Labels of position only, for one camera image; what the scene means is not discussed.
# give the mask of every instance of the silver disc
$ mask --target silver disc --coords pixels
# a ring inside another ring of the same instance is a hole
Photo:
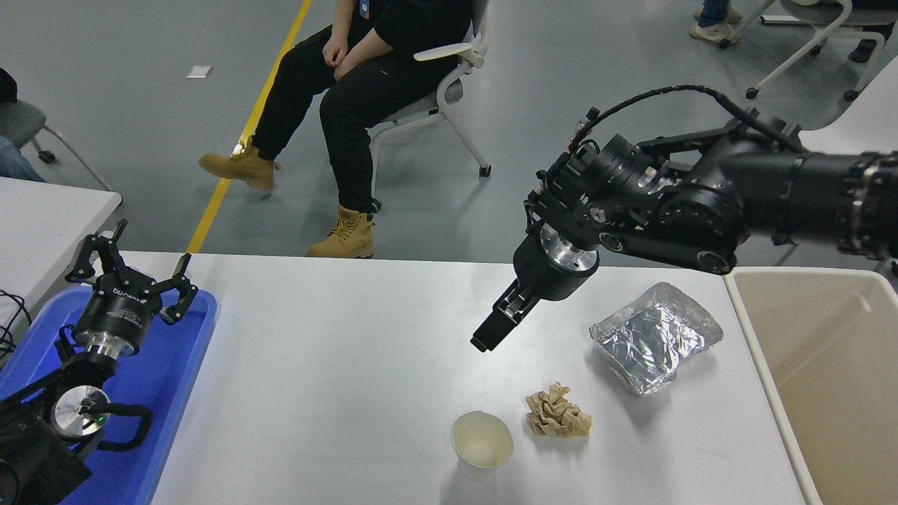
[[[110,398],[99,387],[79,385],[69,389],[53,405],[53,428],[57,433],[79,439],[100,430],[108,414],[82,414],[92,403],[109,403]]]

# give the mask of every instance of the white desk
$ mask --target white desk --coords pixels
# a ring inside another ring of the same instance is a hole
[[[178,258],[123,255],[157,279]],[[719,277],[599,269],[481,354],[468,340],[511,265],[198,254],[189,273],[218,316],[154,505],[802,503]],[[587,328],[660,280],[726,336],[637,398]],[[555,381],[593,416],[588,438],[525,427],[524,397]],[[503,419],[515,441],[482,480],[449,443],[453,421],[474,410]]]
[[[0,177],[0,288],[32,309],[64,272],[78,242],[120,202],[118,193]],[[8,323],[16,308],[0,298],[0,323]]]

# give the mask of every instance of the shoe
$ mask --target shoe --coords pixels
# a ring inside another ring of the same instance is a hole
[[[698,24],[693,24],[689,29],[689,36],[694,39],[707,40],[708,42],[717,44],[721,40],[732,35],[734,31],[733,27],[725,22],[719,22],[704,28],[700,27]],[[737,44],[741,38],[741,36],[736,36],[734,40],[730,40],[730,43]]]
[[[858,63],[867,63],[870,61],[870,55],[873,54],[873,49],[876,49],[875,40],[862,40],[858,46],[851,51],[851,54],[848,55],[848,59]]]
[[[692,13],[692,17],[694,17],[696,21],[701,17],[701,11],[702,8],[699,7],[695,10],[694,13]],[[726,6],[726,19],[724,20],[725,23],[739,24],[739,22],[742,20],[742,17],[742,13],[733,8],[732,4]]]
[[[259,157],[259,149],[252,145],[252,137],[241,143],[241,151],[231,157],[206,154],[199,158],[199,166],[206,172],[225,179],[239,179],[257,190],[275,189],[276,170],[280,164]]]
[[[310,258],[370,258],[374,255],[373,216],[349,210],[337,210],[337,225],[328,237],[309,248]]]

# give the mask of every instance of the hand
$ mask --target hand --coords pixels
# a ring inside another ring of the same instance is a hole
[[[349,43],[346,37],[334,35],[330,36],[330,40],[328,40],[328,43],[324,45],[324,49],[321,51],[324,56],[324,63],[335,68],[343,63],[348,52]]]
[[[337,65],[337,68],[334,69],[334,80],[338,81],[343,78],[343,75],[349,73],[350,70],[355,68],[357,63],[352,60],[352,58],[344,58],[343,63]]]

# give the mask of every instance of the gray floor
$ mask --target gray floor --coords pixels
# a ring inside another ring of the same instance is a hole
[[[748,12],[756,0],[735,5]],[[197,167],[205,152],[229,153],[299,11],[298,0],[267,2],[5,2],[0,66],[20,96],[102,171],[125,203],[121,247],[183,251],[217,179]],[[737,103],[821,128],[847,107],[841,93],[861,65],[853,43],[832,40],[796,64],[755,101],[744,90],[810,38],[807,28],[751,27],[723,51],[687,30],[699,2],[656,0],[494,0],[487,64],[466,77],[457,105],[493,167],[477,164],[446,124],[384,145],[377,196],[377,258],[510,262],[523,238],[521,202],[563,149],[590,106],[607,109],[649,89],[706,84]],[[302,39],[330,22],[332,2],[316,0]],[[894,40],[887,46],[895,54]],[[187,79],[211,65],[205,80]],[[316,105],[278,161],[277,189],[262,196],[232,184],[204,253],[302,255],[333,226],[336,187]],[[632,142],[715,128],[727,114],[709,97],[678,93],[642,102],[606,121],[593,137]],[[97,188],[55,139],[40,137],[59,164],[24,153],[50,182]],[[770,265],[785,251],[753,237],[740,264]],[[604,265],[652,264],[610,252]],[[786,264],[871,270],[873,261],[802,245]]]

